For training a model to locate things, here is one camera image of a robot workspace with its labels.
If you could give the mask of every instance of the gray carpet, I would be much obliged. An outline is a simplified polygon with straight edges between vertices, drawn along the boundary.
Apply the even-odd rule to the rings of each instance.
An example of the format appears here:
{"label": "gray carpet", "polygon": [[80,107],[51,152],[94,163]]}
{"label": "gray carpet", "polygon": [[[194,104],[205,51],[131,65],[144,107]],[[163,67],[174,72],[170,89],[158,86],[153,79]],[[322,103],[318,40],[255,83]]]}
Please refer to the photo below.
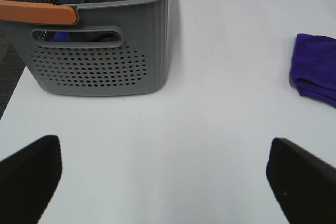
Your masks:
{"label": "gray carpet", "polygon": [[25,64],[0,30],[0,119],[24,68]]}

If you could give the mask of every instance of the blue cloth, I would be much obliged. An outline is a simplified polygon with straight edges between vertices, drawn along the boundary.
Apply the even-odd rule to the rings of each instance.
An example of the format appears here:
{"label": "blue cloth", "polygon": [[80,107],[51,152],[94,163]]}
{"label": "blue cloth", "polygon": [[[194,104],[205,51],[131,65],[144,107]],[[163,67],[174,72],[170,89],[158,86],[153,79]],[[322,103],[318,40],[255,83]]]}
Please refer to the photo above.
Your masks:
{"label": "blue cloth", "polygon": [[300,95],[336,107],[336,39],[298,34],[290,76]]}
{"label": "blue cloth", "polygon": [[66,31],[58,31],[55,33],[54,38],[50,41],[54,42],[70,42],[69,34]]}

